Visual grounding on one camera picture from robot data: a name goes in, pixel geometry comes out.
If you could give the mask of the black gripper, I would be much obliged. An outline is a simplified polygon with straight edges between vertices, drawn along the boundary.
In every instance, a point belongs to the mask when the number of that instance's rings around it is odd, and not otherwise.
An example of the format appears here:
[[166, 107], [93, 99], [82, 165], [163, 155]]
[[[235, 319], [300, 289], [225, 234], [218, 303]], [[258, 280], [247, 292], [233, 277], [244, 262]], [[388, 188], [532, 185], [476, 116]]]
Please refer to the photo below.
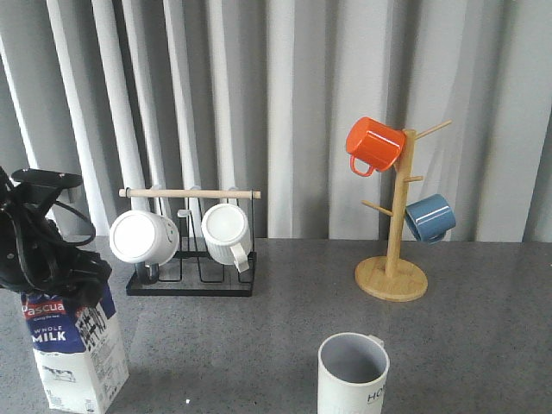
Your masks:
[[[81, 250], [94, 240], [91, 220], [58, 200], [61, 192], [82, 185], [69, 172], [20, 169], [1, 171], [1, 287], [13, 292], [73, 298], [95, 308], [111, 273], [100, 254]], [[46, 218], [53, 206], [68, 210], [90, 229], [83, 241], [66, 241]]]

